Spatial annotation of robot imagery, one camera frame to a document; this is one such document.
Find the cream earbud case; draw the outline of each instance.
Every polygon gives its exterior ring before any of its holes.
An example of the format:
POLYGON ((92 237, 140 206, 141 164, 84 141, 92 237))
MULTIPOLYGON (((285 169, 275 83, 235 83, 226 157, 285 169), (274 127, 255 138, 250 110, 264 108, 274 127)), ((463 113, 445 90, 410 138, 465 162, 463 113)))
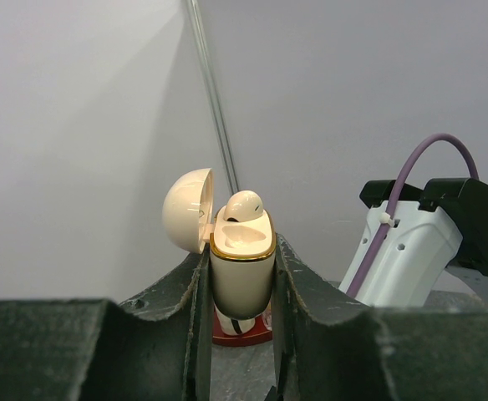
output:
POLYGON ((216 306, 230 318, 251 319, 265 310, 272 292, 272 220, 255 192, 241 191, 211 223, 212 200, 212 170, 191 171, 170 188, 163 224, 172 242, 186 251, 202 253, 210 243, 216 306))

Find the gray wall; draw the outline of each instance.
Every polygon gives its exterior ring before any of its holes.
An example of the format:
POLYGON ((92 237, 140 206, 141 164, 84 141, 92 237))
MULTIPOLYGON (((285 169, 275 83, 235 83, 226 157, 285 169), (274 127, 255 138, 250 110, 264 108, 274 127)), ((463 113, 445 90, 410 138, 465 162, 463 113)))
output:
MULTIPOLYGON (((488 182, 488 2, 200 0, 242 186, 328 279, 363 229, 363 184, 427 135, 470 148, 488 182)), ((411 183, 463 176, 436 145, 411 183)))
POLYGON ((229 196, 179 1, 0 2, 0 297, 112 297, 185 256, 173 182, 229 196))

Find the table surface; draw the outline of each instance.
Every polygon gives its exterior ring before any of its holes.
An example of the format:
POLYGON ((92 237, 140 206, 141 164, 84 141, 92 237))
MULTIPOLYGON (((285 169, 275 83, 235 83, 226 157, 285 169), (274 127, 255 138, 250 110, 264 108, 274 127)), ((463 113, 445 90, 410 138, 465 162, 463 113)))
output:
MULTIPOLYGON (((425 307, 480 307, 476 295, 434 291, 425 307)), ((211 400, 262 401, 276 385, 272 342, 252 347, 212 346, 211 400)))

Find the earbud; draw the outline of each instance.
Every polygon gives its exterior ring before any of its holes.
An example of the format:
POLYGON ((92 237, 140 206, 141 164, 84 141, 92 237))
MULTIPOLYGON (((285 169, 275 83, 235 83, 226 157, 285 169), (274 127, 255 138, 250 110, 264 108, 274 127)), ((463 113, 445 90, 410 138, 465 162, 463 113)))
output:
POLYGON ((264 207, 258 194, 252 190, 241 190, 229 198, 223 219, 225 221, 250 221, 262 216, 264 207))

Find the red base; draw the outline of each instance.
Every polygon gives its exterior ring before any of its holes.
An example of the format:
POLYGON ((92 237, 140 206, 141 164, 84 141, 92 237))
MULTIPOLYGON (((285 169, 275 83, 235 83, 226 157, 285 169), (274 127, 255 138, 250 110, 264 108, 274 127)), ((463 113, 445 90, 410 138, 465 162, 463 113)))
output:
POLYGON ((261 315, 255 318, 255 326, 249 332, 240 336, 228 336, 220 327, 220 321, 214 311, 214 322, 212 325, 212 342, 224 347, 248 347, 272 340, 272 330, 268 330, 262 322, 261 315))

